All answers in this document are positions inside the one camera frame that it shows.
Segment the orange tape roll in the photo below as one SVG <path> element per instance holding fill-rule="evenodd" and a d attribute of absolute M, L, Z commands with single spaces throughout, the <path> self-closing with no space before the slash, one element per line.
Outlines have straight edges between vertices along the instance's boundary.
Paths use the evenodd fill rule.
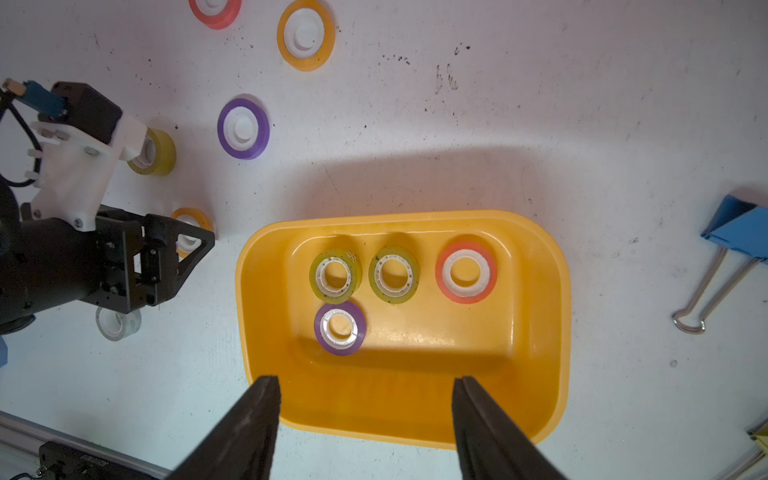
<path fill-rule="evenodd" d="M 278 23 L 277 44 L 283 59 L 294 69 L 319 69 L 330 59 L 335 45 L 335 25 L 329 10 L 320 1 L 294 1 Z"/>

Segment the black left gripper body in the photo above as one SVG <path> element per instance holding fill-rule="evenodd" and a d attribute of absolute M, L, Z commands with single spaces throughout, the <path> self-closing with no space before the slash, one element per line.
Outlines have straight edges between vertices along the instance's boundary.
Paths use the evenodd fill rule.
<path fill-rule="evenodd" d="M 1 330 L 72 301 L 130 313 L 180 288 L 179 221 L 102 207 L 93 231 L 60 219 L 22 221 L 1 210 Z"/>

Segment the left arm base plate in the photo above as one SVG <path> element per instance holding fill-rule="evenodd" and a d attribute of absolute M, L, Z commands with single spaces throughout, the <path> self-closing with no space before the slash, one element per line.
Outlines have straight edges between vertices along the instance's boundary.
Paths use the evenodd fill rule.
<path fill-rule="evenodd" d="M 43 468 L 42 479 L 157 479 L 157 476 L 56 442 L 47 442 L 40 446 L 39 460 Z"/>

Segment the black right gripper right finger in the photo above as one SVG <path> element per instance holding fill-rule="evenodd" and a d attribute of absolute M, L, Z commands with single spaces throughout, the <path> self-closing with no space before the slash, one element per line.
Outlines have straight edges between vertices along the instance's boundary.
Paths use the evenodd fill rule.
<path fill-rule="evenodd" d="M 562 479 L 473 377 L 454 381 L 453 427 L 464 479 Z"/>

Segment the yellow plastic storage box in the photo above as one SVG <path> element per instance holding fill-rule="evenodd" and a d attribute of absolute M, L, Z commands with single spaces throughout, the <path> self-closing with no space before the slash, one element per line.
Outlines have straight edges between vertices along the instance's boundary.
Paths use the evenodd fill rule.
<path fill-rule="evenodd" d="M 460 241 L 488 248 L 492 293 L 473 304 L 447 298 L 435 269 Z M 420 267 L 415 295 L 390 304 L 363 277 L 349 301 L 367 321 L 357 353 L 317 342 L 325 304 L 309 270 L 321 253 L 351 250 L 361 267 L 385 247 Z M 571 281 L 565 256 L 535 222 L 506 211 L 403 213 L 281 222 L 256 232 L 236 267 L 235 289 L 249 380 L 275 375 L 281 421 L 293 428 L 451 449 L 454 381 L 476 378 L 530 440 L 546 438 L 568 398 Z"/>

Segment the yellow-orange tape roll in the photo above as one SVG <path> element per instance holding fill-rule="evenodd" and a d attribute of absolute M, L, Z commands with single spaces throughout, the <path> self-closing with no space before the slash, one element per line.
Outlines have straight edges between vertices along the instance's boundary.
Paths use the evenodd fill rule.
<path fill-rule="evenodd" d="M 171 218 L 197 228 L 215 231 L 212 221 L 202 210 L 197 208 L 179 208 L 172 213 Z M 187 234 L 177 236 L 176 251 L 181 259 L 186 258 L 200 246 L 201 240 L 199 238 Z"/>

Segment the yellow-green tape roll table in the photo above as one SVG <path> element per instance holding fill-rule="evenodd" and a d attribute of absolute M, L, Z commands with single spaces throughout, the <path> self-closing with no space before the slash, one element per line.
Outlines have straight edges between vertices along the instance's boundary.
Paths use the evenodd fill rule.
<path fill-rule="evenodd" d="M 148 128 L 140 154 L 128 162 L 139 175 L 163 177 L 169 175 L 176 162 L 176 148 L 164 131 Z"/>

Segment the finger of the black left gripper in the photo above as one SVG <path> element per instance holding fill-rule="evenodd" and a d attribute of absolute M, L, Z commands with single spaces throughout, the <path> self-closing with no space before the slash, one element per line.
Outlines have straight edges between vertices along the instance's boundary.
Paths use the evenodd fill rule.
<path fill-rule="evenodd" d="M 214 233 L 188 221 L 153 214 L 144 217 L 143 288 L 147 300 L 174 298 L 213 248 Z"/>

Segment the clear grey tape roll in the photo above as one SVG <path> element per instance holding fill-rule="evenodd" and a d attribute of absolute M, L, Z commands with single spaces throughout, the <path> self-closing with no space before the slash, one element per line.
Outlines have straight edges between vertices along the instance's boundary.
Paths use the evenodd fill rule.
<path fill-rule="evenodd" d="M 139 331 L 142 316 L 139 310 L 124 314 L 99 307 L 95 320 L 100 333 L 107 340 L 117 342 Z"/>

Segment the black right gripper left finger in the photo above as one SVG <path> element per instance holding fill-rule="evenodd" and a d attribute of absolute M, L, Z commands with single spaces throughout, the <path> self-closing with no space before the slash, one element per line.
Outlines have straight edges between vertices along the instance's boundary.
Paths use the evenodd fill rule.
<path fill-rule="evenodd" d="M 259 377 L 169 477 L 268 479 L 280 407 L 278 378 Z"/>

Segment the small yellow-green tape roll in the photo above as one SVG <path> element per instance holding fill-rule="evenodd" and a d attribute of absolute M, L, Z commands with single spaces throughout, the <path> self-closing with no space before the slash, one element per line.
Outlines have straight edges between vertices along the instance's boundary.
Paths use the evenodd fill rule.
<path fill-rule="evenodd" d="M 309 270 L 315 296 L 328 304 L 348 301 L 362 280 L 362 267 L 351 250 L 334 249 L 319 254 Z"/>

